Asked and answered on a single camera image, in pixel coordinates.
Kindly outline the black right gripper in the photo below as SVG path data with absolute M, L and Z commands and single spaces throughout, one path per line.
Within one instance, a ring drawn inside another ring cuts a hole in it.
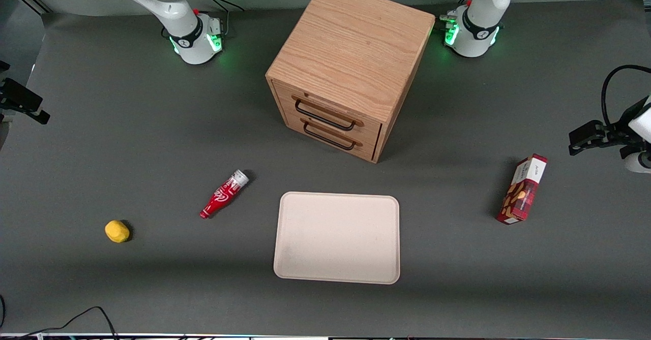
M 50 120 L 50 115 L 43 109 L 41 104 L 42 97 L 23 85 L 14 85 L 14 80 L 5 78 L 1 84 L 1 108 L 11 109 L 14 101 L 19 105 L 20 112 L 32 118 L 41 125 L 46 125 Z

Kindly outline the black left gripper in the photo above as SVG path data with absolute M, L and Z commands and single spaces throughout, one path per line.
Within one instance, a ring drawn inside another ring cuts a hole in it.
M 609 141 L 617 142 L 633 150 L 646 150 L 646 141 L 629 127 L 629 122 L 639 117 L 642 111 L 645 111 L 646 99 L 635 102 L 632 106 L 623 111 L 621 117 L 612 123 L 609 119 L 606 101 L 604 99 L 604 123 L 607 126 L 607 136 Z M 604 123 L 599 120 L 591 120 L 584 125 L 572 130 L 568 134 L 570 145 L 568 152 L 571 156 L 576 156 L 580 152 L 593 148 L 606 148 L 604 142 L 605 130 Z

